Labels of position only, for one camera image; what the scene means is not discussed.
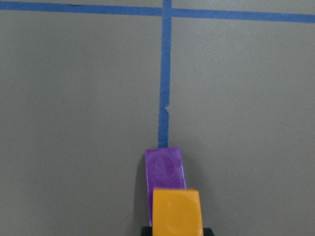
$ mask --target blue line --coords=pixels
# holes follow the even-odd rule
[[[185,18],[210,18],[210,19],[227,19],[227,20],[315,23],[315,15],[272,13],[272,12],[195,10],[195,9],[173,8],[172,16],[185,17]]]
[[[170,76],[171,76],[171,39],[172,39],[172,0],[163,0],[162,8],[162,49],[161,79],[159,91],[158,147],[168,147],[168,127]]]
[[[158,7],[71,5],[63,3],[0,1],[0,10],[92,13],[137,16],[161,16]]]

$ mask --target purple block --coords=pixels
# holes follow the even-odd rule
[[[150,226],[152,226],[153,189],[186,189],[183,159],[179,147],[158,148],[145,151]]]

